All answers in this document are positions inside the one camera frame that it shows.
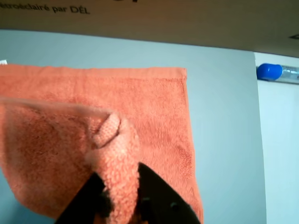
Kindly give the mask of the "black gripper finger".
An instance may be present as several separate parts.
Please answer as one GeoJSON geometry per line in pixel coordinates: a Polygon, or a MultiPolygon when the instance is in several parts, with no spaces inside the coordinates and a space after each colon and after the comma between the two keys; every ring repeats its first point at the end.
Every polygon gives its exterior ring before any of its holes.
{"type": "Polygon", "coordinates": [[[92,224],[95,216],[110,215],[110,199],[104,192],[105,185],[97,174],[92,174],[71,200],[56,224],[92,224]]]}
{"type": "Polygon", "coordinates": [[[139,163],[137,207],[149,224],[199,224],[191,206],[157,173],[139,163]]]}

